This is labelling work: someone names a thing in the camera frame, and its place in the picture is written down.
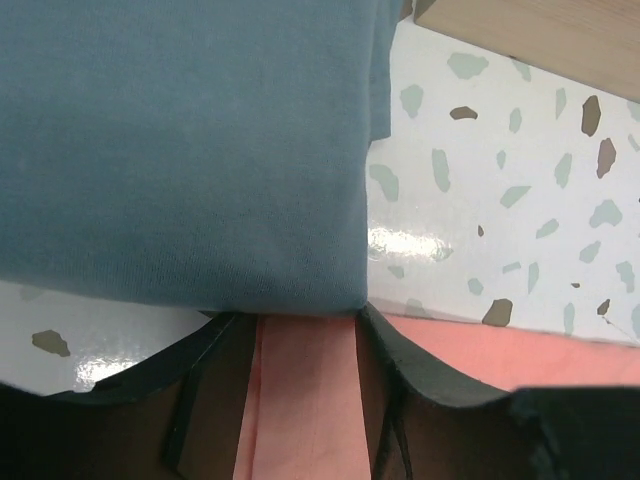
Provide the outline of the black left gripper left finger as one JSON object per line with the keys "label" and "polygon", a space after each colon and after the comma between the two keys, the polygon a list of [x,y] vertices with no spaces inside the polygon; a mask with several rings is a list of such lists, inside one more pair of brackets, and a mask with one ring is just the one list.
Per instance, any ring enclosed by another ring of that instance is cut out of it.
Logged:
{"label": "black left gripper left finger", "polygon": [[257,320],[219,314],[86,393],[2,386],[2,478],[232,478]]}

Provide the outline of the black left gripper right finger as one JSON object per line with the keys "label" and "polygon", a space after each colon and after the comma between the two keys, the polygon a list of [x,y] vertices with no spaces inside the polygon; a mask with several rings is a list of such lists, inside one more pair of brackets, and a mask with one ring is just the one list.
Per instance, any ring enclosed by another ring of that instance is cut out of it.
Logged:
{"label": "black left gripper right finger", "polygon": [[355,334],[371,478],[638,478],[638,388],[508,393],[422,349],[372,305]]}

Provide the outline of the salmon pink t shirt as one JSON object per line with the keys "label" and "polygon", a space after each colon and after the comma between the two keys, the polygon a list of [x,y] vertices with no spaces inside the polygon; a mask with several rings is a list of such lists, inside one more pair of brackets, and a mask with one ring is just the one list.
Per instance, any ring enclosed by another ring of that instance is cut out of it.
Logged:
{"label": "salmon pink t shirt", "polygon": [[[636,347],[480,324],[389,321],[440,360],[502,390],[639,382]],[[369,478],[353,321],[260,320],[234,476]]]}

